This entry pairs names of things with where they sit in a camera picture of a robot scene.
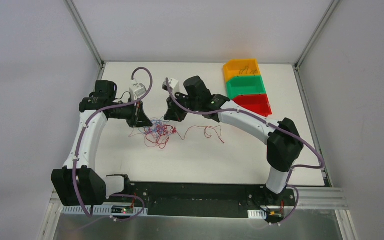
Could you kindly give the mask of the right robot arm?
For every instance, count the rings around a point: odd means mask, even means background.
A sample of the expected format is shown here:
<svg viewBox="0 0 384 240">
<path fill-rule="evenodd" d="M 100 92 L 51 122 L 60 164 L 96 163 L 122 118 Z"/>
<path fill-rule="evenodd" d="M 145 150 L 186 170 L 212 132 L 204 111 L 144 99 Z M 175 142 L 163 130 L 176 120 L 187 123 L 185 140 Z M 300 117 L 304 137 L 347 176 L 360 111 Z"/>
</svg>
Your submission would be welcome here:
<svg viewBox="0 0 384 240">
<path fill-rule="evenodd" d="M 180 123 L 187 114 L 195 113 L 236 127 L 260 140 L 266 145 L 266 160 L 270 165 L 264 200 L 270 205 L 282 201 L 289 172 L 304 148 L 295 123 L 289 118 L 281 121 L 267 118 L 222 94 L 212 94 L 199 76 L 188 78 L 183 86 L 186 94 L 180 92 L 177 80 L 166 78 L 163 82 L 162 89 L 169 93 L 164 119 Z"/>
</svg>

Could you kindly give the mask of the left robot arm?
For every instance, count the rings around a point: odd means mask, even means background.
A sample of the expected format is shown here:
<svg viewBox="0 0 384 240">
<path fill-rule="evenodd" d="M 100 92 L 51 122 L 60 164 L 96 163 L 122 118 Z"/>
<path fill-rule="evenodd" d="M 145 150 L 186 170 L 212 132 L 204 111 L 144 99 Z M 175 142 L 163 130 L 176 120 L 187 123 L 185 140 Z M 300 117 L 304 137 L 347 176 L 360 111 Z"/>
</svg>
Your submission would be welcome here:
<svg viewBox="0 0 384 240">
<path fill-rule="evenodd" d="M 136 80 L 130 82 L 126 103 L 117 99 L 117 85 L 109 80 L 98 80 L 94 91 L 79 104 L 79 128 L 75 142 L 61 169 L 55 169 L 51 181 L 65 207 L 102 205 L 111 195 L 120 202 L 132 198 L 133 189 L 125 174 L 113 173 L 105 177 L 95 171 L 97 150 L 102 132 L 109 119 L 125 120 L 130 128 L 150 127 L 142 97 L 147 88 Z"/>
</svg>

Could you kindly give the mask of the green plastic bin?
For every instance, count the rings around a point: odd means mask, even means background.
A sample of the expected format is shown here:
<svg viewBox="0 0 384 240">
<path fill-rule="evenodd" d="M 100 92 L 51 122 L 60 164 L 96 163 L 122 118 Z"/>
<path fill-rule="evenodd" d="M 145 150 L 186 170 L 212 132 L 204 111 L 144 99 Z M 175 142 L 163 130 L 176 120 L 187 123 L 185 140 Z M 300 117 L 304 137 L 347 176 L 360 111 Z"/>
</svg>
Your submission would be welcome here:
<svg viewBox="0 0 384 240">
<path fill-rule="evenodd" d="M 235 76 L 226 83 L 226 91 L 231 100 L 239 95 L 267 93 L 261 75 Z"/>
</svg>

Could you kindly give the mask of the yellow plastic bin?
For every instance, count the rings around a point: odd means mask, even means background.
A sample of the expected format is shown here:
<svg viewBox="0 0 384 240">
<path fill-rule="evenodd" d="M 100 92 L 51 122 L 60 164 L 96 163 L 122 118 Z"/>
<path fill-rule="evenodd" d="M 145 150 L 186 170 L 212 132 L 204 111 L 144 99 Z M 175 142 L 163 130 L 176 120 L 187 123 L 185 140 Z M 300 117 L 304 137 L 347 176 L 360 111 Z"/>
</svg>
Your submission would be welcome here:
<svg viewBox="0 0 384 240">
<path fill-rule="evenodd" d="M 222 70 L 226 83 L 233 77 L 257 76 L 261 74 L 256 58 L 231 59 L 223 65 Z"/>
</svg>

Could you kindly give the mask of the red plastic bin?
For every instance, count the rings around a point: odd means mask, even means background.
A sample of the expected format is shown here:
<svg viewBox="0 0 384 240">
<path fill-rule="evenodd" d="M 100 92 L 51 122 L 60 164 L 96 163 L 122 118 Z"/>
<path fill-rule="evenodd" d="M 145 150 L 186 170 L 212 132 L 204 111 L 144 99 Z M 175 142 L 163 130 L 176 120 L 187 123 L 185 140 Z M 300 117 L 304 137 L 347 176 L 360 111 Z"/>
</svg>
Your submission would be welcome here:
<svg viewBox="0 0 384 240">
<path fill-rule="evenodd" d="M 239 106 L 264 117 L 273 114 L 266 93 L 238 95 L 233 98 L 233 101 Z"/>
</svg>

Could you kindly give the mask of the left circuit board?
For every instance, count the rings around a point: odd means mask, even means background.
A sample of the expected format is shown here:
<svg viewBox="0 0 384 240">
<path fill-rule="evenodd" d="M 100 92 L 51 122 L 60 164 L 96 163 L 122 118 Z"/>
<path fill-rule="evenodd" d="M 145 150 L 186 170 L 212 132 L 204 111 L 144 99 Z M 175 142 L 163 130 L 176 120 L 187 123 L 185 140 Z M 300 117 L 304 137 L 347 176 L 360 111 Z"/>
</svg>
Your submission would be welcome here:
<svg viewBox="0 0 384 240">
<path fill-rule="evenodd" d="M 113 215 L 132 215 L 134 208 L 130 206 L 113 205 L 111 207 L 111 213 Z"/>
</svg>

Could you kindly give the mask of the circuit board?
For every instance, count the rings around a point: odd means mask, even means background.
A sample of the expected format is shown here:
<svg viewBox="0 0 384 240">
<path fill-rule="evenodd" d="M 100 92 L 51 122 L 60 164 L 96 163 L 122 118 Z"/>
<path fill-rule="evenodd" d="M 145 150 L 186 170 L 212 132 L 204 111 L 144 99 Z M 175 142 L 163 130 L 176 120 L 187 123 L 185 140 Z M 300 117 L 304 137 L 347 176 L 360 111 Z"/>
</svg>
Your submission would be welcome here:
<svg viewBox="0 0 384 240">
<path fill-rule="evenodd" d="M 284 215 L 281 213 L 270 212 L 267 214 L 266 221 L 268 223 L 279 223 L 284 219 Z"/>
<path fill-rule="evenodd" d="M 134 208 L 130 206 L 113 205 L 111 207 L 111 213 L 113 215 L 132 215 Z"/>
</svg>

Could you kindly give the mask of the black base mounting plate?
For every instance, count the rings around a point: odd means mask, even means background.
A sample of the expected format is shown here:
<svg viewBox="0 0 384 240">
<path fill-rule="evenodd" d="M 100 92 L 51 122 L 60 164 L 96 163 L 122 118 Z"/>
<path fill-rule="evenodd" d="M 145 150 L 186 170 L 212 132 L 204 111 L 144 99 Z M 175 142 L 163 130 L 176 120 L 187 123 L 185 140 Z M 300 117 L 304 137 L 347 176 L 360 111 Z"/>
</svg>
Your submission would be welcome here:
<svg viewBox="0 0 384 240">
<path fill-rule="evenodd" d="M 209 184 L 131 182 L 123 194 L 139 197 L 110 197 L 113 203 L 127 203 L 145 214 L 164 217 L 203 217 L 247 219 L 248 210 L 266 209 L 278 212 L 296 204 L 294 190 L 269 193 L 263 184 Z"/>
</svg>

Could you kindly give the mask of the right circuit board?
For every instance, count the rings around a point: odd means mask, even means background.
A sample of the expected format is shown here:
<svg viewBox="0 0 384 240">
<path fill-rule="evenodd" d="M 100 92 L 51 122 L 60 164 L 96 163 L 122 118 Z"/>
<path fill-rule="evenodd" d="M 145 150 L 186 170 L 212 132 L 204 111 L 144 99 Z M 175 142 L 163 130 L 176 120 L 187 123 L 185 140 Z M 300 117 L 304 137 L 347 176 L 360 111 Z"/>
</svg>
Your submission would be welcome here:
<svg viewBox="0 0 384 240">
<path fill-rule="evenodd" d="M 284 219 L 284 215 L 281 213 L 270 212 L 267 214 L 266 221 L 268 223 L 279 223 Z"/>
</svg>

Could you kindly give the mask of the aluminium frame rail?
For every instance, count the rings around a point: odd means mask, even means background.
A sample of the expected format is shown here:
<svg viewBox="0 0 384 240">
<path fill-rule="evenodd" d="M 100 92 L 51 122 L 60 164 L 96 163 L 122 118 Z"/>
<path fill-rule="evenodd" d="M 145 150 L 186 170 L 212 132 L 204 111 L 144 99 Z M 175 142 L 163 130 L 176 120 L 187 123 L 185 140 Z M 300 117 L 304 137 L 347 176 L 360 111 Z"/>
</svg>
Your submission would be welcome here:
<svg viewBox="0 0 384 240">
<path fill-rule="evenodd" d="M 262 185 L 132 182 L 137 200 L 112 197 L 87 217 L 57 193 L 41 240 L 356 240 L 343 190 Z"/>
</svg>

